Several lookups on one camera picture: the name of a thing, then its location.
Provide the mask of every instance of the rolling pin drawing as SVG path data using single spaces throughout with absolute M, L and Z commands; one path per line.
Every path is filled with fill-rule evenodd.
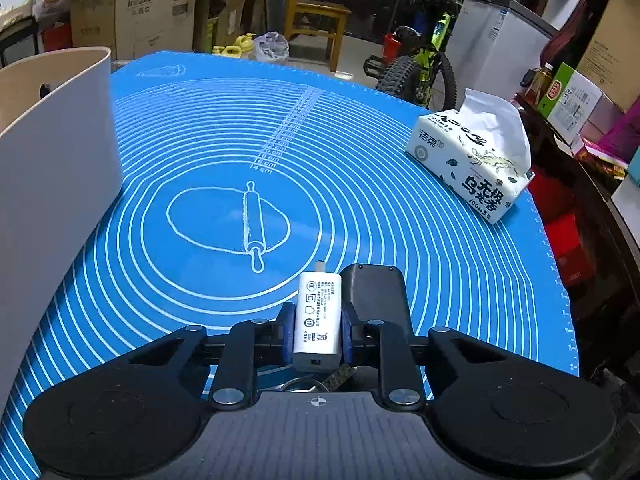
M 242 197 L 242 220 L 244 221 L 244 250 L 251 255 L 252 269 L 260 274 L 264 270 L 262 255 L 266 251 L 266 244 L 260 194 L 255 191 L 252 180 L 246 183 L 246 191 Z

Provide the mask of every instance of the white charger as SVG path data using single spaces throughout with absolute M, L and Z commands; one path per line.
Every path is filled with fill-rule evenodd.
M 293 367 L 301 372 L 332 372 L 340 366 L 342 345 L 342 277 L 324 272 L 302 272 L 298 283 L 293 332 Z

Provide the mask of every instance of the metal screw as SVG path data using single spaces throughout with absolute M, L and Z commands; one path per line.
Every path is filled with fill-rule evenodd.
M 242 400 L 244 399 L 244 393 L 236 388 L 222 388 L 221 390 L 216 391 L 213 394 L 212 398 L 218 404 L 226 404 L 227 406 L 231 406 L 233 404 L 237 404 L 238 402 L 242 402 Z
M 420 394 L 415 390 L 398 388 L 389 394 L 389 400 L 400 406 L 411 406 L 420 400 Z

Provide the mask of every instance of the white tissue pack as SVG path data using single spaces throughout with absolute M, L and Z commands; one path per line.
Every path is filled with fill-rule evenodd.
M 534 177 L 517 110 L 482 92 L 467 90 L 460 112 L 418 117 L 405 150 L 491 224 Z

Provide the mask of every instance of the circular mount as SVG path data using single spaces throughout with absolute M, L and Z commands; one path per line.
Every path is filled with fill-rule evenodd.
M 420 394 L 415 390 L 398 388 L 389 394 L 389 400 L 399 406 L 411 406 L 420 400 Z
M 218 404 L 224 404 L 225 406 L 233 406 L 242 402 L 244 399 L 244 393 L 236 388 L 222 388 L 216 391 L 211 396 Z
M 41 468 L 66 478 L 132 478 L 183 452 L 202 404 L 159 368 L 103 368 L 38 396 L 23 431 Z
M 433 403 L 436 434 L 463 460 L 496 474 L 551 478 L 582 470 L 610 439 L 610 404 L 592 384 L 522 361 L 459 370 Z

